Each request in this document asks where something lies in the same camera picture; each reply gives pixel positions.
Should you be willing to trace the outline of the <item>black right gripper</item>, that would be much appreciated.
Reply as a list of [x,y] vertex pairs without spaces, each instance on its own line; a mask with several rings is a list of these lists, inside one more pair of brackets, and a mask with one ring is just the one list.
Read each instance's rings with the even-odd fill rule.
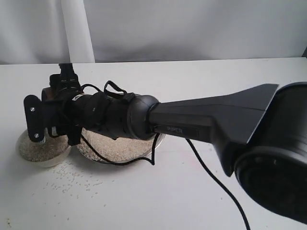
[[133,138],[129,127],[128,110],[134,93],[128,93],[112,81],[106,84],[118,93],[96,89],[85,94],[88,84],[80,85],[72,63],[60,63],[60,74],[49,77],[49,87],[58,90],[58,101],[44,102],[45,130],[52,137],[66,135],[68,145],[81,143],[82,130],[109,137]]

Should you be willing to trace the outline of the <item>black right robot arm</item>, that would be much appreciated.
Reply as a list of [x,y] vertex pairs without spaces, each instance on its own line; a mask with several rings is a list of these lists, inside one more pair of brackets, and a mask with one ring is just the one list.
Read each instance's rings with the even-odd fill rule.
[[160,103],[150,95],[84,94],[72,64],[42,90],[49,133],[70,145],[83,129],[117,138],[149,140],[167,134],[213,145],[227,176],[263,208],[307,221],[307,84],[263,84],[224,96]]

